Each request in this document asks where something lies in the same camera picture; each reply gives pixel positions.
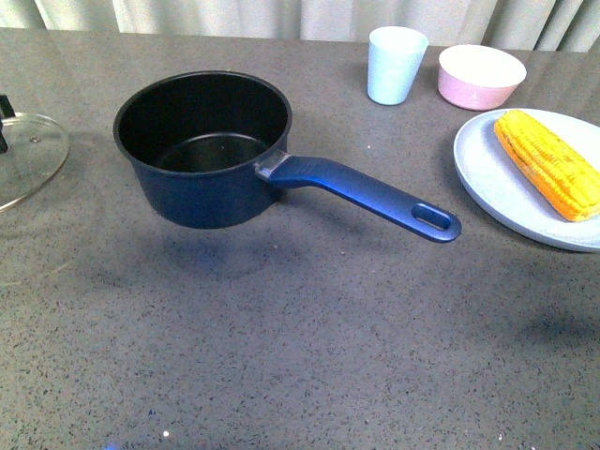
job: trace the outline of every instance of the gray countertop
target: gray countertop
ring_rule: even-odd
[[[51,183],[0,215],[1,448],[600,448],[600,257],[472,200],[453,141],[477,112],[438,94],[441,48],[384,107],[366,44],[0,37],[0,91],[71,138]],[[599,54],[514,54],[528,78],[506,107],[600,125]],[[290,153],[437,204],[462,235],[433,244],[310,187],[225,230],[159,217],[113,119],[206,69],[279,87]]]

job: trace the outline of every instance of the white curtain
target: white curtain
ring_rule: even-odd
[[[431,45],[600,52],[600,0],[0,0],[0,26],[368,41],[396,24]]]

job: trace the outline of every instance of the glass lid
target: glass lid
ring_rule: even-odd
[[[62,167],[68,134],[50,117],[14,112],[0,96],[0,212],[42,188]]]

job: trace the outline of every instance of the light blue cup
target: light blue cup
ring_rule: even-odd
[[[429,40],[403,26],[377,28],[368,40],[368,96],[382,105],[398,105],[409,95]]]

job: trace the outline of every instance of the corn on the cob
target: corn on the cob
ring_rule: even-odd
[[[506,112],[494,132],[508,156],[564,218],[600,214],[600,172],[529,114]]]

